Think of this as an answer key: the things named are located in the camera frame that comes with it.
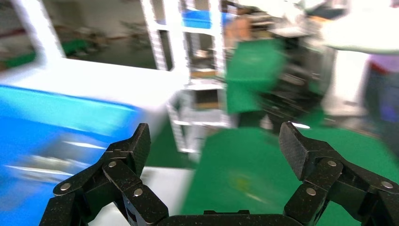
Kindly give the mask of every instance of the green anti-static mat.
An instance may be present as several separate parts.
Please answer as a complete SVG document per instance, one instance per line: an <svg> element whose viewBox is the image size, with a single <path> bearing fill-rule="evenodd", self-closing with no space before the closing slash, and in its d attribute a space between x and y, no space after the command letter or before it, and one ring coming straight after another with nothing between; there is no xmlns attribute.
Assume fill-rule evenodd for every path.
<svg viewBox="0 0 399 226"><path fill-rule="evenodd" d="M230 114L258 111L259 92L267 92L276 83L285 58L278 40L239 43L227 64L227 111Z"/></svg>
<svg viewBox="0 0 399 226"><path fill-rule="evenodd" d="M343 129L314 127L301 132L329 142L347 160L399 182L393 155L378 140ZM202 214L203 210L282 213L300 183L280 152L276 136L258 128L223 130L206 141L182 214ZM318 225L358 226L359 222L331 203Z"/></svg>

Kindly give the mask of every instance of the metal frame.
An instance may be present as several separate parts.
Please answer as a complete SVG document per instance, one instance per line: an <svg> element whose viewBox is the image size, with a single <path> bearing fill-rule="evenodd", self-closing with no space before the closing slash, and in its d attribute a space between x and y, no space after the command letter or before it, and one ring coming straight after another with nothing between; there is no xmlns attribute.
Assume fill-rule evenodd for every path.
<svg viewBox="0 0 399 226"><path fill-rule="evenodd" d="M177 76L181 76L184 85L184 89L181 90L178 99L182 109L177 111L171 103L167 105L176 145L181 152L199 152L202 140L206 137L207 129L205 126L230 128L233 127L233 119L226 112L226 85L223 82L215 79L191 79L189 49L185 33L190 33L190 47L193 54L200 49L200 33L212 36L216 76L223 79L226 72L226 62L221 2L220 0L209 1L212 24L210 29L184 26L182 13L184 10L196 10L194 0L185 0L186 8L183 8L180 1L164 0L165 25L155 21L152 0L141 0L141 4L157 68L166 70L165 56L158 32L158 30L166 30L168 31L173 72ZM236 13L236 9L229 8L229 12ZM195 97L193 92L196 90L212 89L217 90L220 109L196 111L194 108Z"/></svg>

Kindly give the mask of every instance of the blue bin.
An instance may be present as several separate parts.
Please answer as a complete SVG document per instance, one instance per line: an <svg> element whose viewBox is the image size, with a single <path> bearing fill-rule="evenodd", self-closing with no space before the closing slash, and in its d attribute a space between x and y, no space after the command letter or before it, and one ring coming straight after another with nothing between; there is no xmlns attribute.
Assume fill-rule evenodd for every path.
<svg viewBox="0 0 399 226"><path fill-rule="evenodd" d="M231 20L227 13L222 13L223 27ZM210 12L205 10L188 11L183 13L183 21L186 27L211 28Z"/></svg>

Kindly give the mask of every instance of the window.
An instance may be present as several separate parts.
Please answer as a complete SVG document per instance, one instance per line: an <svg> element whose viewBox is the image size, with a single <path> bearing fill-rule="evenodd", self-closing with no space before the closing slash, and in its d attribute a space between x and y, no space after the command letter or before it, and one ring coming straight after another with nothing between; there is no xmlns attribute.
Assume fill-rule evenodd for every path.
<svg viewBox="0 0 399 226"><path fill-rule="evenodd" d="M32 62L35 50L10 0L0 0L0 72Z"/></svg>
<svg viewBox="0 0 399 226"><path fill-rule="evenodd" d="M43 0L67 58L156 69L140 0ZM163 0L153 0L157 20ZM168 36L160 39L171 68Z"/></svg>

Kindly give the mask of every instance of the metal rivet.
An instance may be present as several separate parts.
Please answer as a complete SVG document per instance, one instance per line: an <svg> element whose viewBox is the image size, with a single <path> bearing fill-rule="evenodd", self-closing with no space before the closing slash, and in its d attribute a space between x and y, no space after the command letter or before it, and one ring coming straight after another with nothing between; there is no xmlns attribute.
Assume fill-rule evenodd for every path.
<svg viewBox="0 0 399 226"><path fill-rule="evenodd" d="M63 185L61 186L61 191L68 190L68 188L70 188L70 187L71 187L71 184L70 184L70 183L65 183L65 184L63 184Z"/></svg>
<svg viewBox="0 0 399 226"><path fill-rule="evenodd" d="M386 188L393 188L393 185L389 182L383 181L381 182L381 184Z"/></svg>
<svg viewBox="0 0 399 226"><path fill-rule="evenodd" d="M336 166L336 162L335 161L328 161L327 162L330 166Z"/></svg>
<svg viewBox="0 0 399 226"><path fill-rule="evenodd" d="M112 162L110 162L110 164L108 164L108 166L109 167L114 167L114 166L116 166L116 162L112 161Z"/></svg>
<svg viewBox="0 0 399 226"><path fill-rule="evenodd" d="M143 191L141 190L141 188L138 188L135 190L135 192L133 193L135 196L140 196L141 194L143 194Z"/></svg>
<svg viewBox="0 0 399 226"><path fill-rule="evenodd" d="M316 191L313 189L313 188L308 188L308 189L306 189L306 193L307 194L310 194L310 195L316 195Z"/></svg>

